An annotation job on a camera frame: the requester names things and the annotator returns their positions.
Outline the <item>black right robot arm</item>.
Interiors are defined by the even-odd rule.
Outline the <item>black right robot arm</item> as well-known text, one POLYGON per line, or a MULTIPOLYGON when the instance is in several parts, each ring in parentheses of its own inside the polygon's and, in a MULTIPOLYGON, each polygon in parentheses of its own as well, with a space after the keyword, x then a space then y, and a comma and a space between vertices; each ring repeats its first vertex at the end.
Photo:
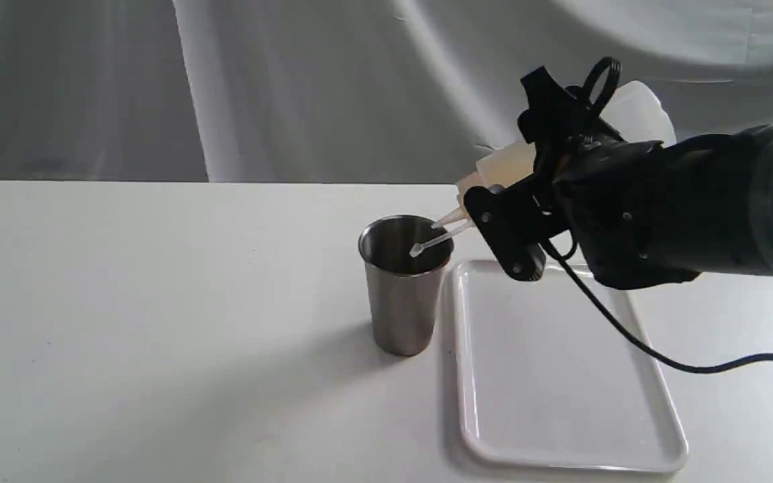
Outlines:
POLYGON ((652 91, 614 66, 563 87, 521 79, 519 131, 537 195, 601 284, 632 290, 703 272, 773 277, 773 127, 676 141, 652 91))

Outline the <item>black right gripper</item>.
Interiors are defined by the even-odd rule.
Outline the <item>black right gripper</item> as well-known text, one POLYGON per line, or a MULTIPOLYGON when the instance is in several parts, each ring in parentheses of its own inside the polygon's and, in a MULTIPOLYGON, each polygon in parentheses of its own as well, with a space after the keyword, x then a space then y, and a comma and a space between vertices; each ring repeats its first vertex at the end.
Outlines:
POLYGON ((535 161, 543 198, 562 214, 567 230, 597 282, 619 290, 690 282, 700 271, 653 256, 652 236, 662 222, 650 209, 663 195, 662 171, 703 149, 701 136, 664 147, 660 141, 626 142, 610 129, 578 132, 584 107, 578 85, 562 86, 545 66, 521 79, 527 109, 519 132, 528 144, 579 139, 558 162, 535 161))

